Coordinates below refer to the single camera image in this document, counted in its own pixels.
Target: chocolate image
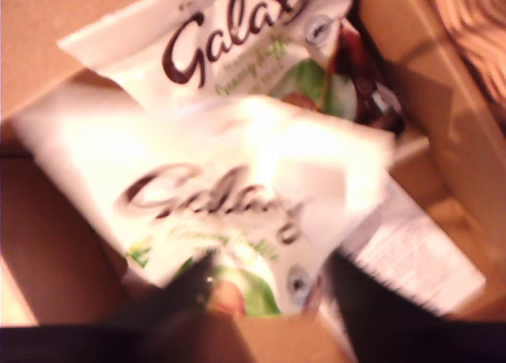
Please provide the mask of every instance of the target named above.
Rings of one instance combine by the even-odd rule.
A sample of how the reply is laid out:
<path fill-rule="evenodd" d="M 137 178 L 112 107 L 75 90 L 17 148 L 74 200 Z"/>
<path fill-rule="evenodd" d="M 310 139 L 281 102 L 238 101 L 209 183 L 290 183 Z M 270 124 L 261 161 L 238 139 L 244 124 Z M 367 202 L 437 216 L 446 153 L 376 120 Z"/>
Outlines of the chocolate image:
<path fill-rule="evenodd" d="M 293 104 L 300 108 L 306 108 L 308 110 L 316 110 L 316 104 L 311 98 L 301 93 L 290 93 L 282 98 L 283 102 L 287 104 Z"/>
<path fill-rule="evenodd" d="M 243 294 L 228 280 L 220 280 L 214 285 L 209 307 L 223 312 L 246 314 Z"/>

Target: cardboard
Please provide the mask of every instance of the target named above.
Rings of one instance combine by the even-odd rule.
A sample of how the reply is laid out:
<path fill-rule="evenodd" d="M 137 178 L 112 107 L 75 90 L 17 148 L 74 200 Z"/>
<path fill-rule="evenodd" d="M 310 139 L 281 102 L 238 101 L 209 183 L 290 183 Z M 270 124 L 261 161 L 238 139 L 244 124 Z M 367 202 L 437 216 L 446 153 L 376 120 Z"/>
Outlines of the cardboard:
<path fill-rule="evenodd" d="M 9 125 L 12 114 L 81 70 L 55 41 L 132 1 L 2 0 L 3 324 L 98 320 L 142 295 L 142 285 L 129 293 L 121 285 L 124 259 L 104 248 Z M 426 0 L 360 4 L 394 91 L 429 138 L 404 137 L 392 175 L 487 277 L 483 293 L 451 317 L 506 320 L 506 142 Z M 202 320 L 206 330 L 221 322 L 210 319 Z M 347 359 L 314 316 L 225 323 L 256 361 Z"/>

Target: green leaf graphic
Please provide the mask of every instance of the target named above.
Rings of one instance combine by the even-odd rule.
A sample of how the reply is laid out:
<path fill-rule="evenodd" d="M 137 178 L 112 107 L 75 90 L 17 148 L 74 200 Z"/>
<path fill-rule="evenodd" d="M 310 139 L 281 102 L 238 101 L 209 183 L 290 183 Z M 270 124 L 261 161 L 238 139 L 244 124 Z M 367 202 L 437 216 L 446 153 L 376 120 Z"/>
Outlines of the green leaf graphic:
<path fill-rule="evenodd" d="M 151 251 L 151 240 L 151 236 L 148 236 L 133 243 L 128 249 L 126 256 L 130 256 L 139 266 L 144 268 L 149 261 L 148 254 Z"/>
<path fill-rule="evenodd" d="M 239 268 L 215 267 L 214 279 L 216 281 L 230 278 L 234 282 L 242 282 L 240 291 L 244 296 L 246 314 L 262 317 L 280 314 L 271 288 L 259 276 Z"/>

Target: box flap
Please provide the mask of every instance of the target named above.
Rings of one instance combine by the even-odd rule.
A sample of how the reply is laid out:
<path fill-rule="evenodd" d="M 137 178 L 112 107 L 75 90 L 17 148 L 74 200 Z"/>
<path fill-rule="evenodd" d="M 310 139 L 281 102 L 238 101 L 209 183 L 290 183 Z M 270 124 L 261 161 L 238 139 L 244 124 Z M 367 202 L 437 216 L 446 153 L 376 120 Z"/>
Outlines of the box flap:
<path fill-rule="evenodd" d="M 28 159 L 0 169 L 2 260 L 37 323 L 99 320 L 123 304 L 99 237 L 58 189 Z"/>
<path fill-rule="evenodd" d="M 429 136 L 456 198 L 506 249 L 506 142 L 426 0 L 360 0 L 403 107 Z"/>

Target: black object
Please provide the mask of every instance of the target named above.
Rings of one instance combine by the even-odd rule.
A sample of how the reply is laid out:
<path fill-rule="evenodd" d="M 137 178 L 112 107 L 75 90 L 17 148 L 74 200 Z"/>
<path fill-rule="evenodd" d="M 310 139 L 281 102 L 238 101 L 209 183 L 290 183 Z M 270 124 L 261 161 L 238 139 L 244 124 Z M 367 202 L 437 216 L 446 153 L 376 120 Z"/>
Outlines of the black object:
<path fill-rule="evenodd" d="M 178 327 L 178 319 L 210 297 L 213 253 L 162 290 L 97 325 L 7 327 L 0 330 L 2 363 L 148 363 L 151 341 Z"/>
<path fill-rule="evenodd" d="M 380 285 L 335 251 L 327 274 L 360 363 L 506 362 L 506 324 L 449 321 Z"/>
<path fill-rule="evenodd" d="M 218 355 L 188 357 L 191 339 L 231 333 L 226 323 L 195 322 L 195 311 L 210 296 L 208 254 L 170 285 L 123 309 L 102 324 L 2 328 L 2 363 L 164 363 L 174 361 L 253 361 L 230 334 Z M 442 320 L 381 286 L 339 252 L 327 264 L 333 292 L 360 363 L 505 362 L 504 323 Z"/>

